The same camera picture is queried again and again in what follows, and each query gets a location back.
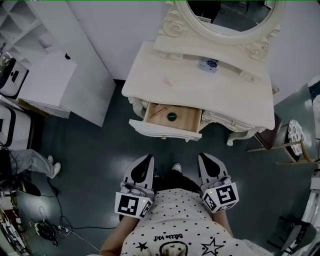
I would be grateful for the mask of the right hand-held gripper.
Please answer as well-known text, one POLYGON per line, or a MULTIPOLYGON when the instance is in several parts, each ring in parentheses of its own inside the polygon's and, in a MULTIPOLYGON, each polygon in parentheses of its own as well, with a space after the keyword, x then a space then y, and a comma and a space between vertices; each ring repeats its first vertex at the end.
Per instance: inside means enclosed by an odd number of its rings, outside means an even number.
POLYGON ((218 213, 237 204, 237 186, 228 175, 225 164, 217 157, 204 152, 198 154, 197 160, 202 184, 201 199, 206 209, 211 213, 218 213))

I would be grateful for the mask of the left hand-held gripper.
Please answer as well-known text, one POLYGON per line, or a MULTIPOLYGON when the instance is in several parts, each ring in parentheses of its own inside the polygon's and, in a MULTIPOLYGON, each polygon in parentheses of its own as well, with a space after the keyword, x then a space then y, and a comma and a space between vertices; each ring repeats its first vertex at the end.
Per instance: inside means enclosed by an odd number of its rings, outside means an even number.
POLYGON ((155 197, 154 165, 154 156, 147 154, 126 168, 120 192, 115 194, 115 213, 136 219, 143 219, 147 215, 155 197))

